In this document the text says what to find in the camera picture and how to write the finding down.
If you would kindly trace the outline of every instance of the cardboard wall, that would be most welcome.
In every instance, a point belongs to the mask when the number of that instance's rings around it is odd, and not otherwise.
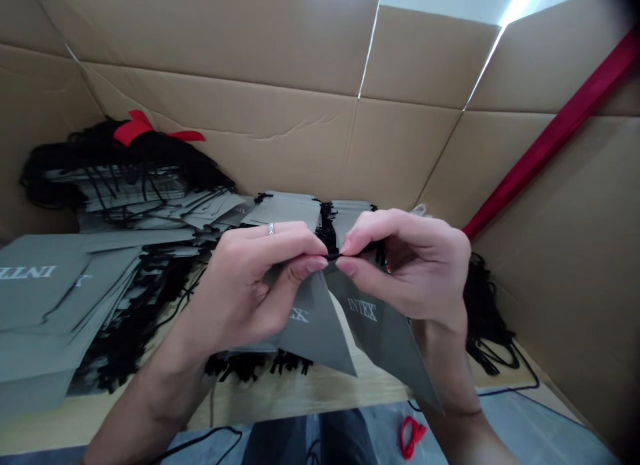
[[[377,0],[38,2],[0,2],[0,21],[20,25],[0,35],[2,240],[73,228],[29,205],[17,177],[33,146],[96,123],[99,107],[200,130],[196,146],[246,193],[403,209],[419,199],[462,227],[629,28],[609,0],[511,24],[463,113],[494,25]],[[476,244],[507,322],[611,440],[637,383],[638,87],[636,77],[613,97]]]
[[[419,201],[464,227],[631,27],[615,0],[507,26]],[[636,72],[473,244],[519,342],[614,448],[640,374]]]
[[[246,193],[383,208],[413,206],[497,34],[377,0],[40,2],[107,114],[201,131]]]
[[[33,147],[101,119],[78,66],[36,0],[0,0],[0,242],[75,230],[68,211],[27,202],[18,179]]]

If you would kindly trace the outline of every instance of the red bow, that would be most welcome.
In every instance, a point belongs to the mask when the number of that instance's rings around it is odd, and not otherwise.
[[[409,424],[411,424],[411,437],[409,439],[409,443],[405,445],[405,429]],[[424,437],[426,433],[427,427],[416,422],[411,416],[405,418],[405,422],[402,424],[402,428],[400,429],[400,449],[402,450],[402,457],[405,460],[413,458],[415,446],[418,445],[418,442],[422,440],[422,437]]]
[[[125,147],[131,145],[137,137],[142,135],[144,132],[149,132],[153,130],[151,126],[151,122],[145,115],[143,111],[133,110],[129,111],[129,115],[131,115],[131,121],[121,125],[116,129],[113,133],[113,138],[119,142],[122,142]],[[200,132],[196,131],[181,131],[167,134],[169,137],[175,137],[176,139],[180,139],[182,141],[198,141],[204,142],[205,136]]]

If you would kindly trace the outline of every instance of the fingernail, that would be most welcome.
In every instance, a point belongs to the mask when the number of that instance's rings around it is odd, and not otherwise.
[[[329,263],[325,259],[318,258],[307,263],[307,270],[309,272],[317,272],[318,270],[325,268],[328,264]]]
[[[346,248],[349,248],[350,244],[351,244],[351,241],[347,238],[345,242],[342,244],[342,247],[340,247],[340,252],[343,252]]]
[[[358,267],[352,262],[336,262],[336,267],[342,270],[347,276],[352,276],[358,270]]]

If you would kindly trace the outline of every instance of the table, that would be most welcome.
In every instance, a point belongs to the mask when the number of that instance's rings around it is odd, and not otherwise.
[[[191,280],[195,280],[198,272],[196,267]],[[212,390],[215,380],[205,377],[201,394],[203,401],[187,428],[199,430],[210,427],[212,398],[213,426],[259,422],[412,398],[411,391],[406,386],[375,366],[355,346],[342,307],[333,295],[331,297],[345,331],[357,378],[321,365],[313,365],[309,367],[306,376],[296,370],[283,372],[282,375],[272,375],[265,370],[257,382],[249,384],[240,384],[237,377],[232,375],[225,382],[216,384]],[[166,308],[165,316],[171,314],[174,304]],[[171,323],[159,329],[149,343],[143,361],[151,355],[170,327]],[[496,346],[494,350],[498,351],[500,348]],[[547,378],[531,357],[521,347],[520,349],[536,374]],[[512,370],[498,365],[501,373],[492,377],[486,375],[474,360],[470,362],[478,390],[500,390],[534,383],[531,373],[525,367]],[[111,395],[104,393],[69,397],[62,406],[54,410],[0,418],[0,455],[88,444],[125,387],[126,385],[118,388]]]

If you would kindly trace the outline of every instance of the intex logo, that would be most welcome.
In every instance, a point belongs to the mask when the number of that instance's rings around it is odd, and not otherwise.
[[[44,267],[0,267],[0,280],[17,280],[19,278],[49,278],[57,265]]]
[[[309,315],[309,312],[303,310],[302,308],[292,308],[291,316],[293,320],[298,320],[299,322],[309,323],[309,321],[305,318],[305,315]]]
[[[375,305],[370,304],[369,302],[365,302],[363,300],[355,300],[354,298],[348,298],[349,308],[354,312],[358,312],[360,315],[364,315],[365,317],[377,322],[375,319],[375,315],[373,311],[375,310]]]
[[[84,275],[82,274],[80,277],[78,277],[78,280],[75,281],[75,284],[73,284],[74,287],[81,287],[82,286],[82,281],[85,278],[93,278],[93,275]]]

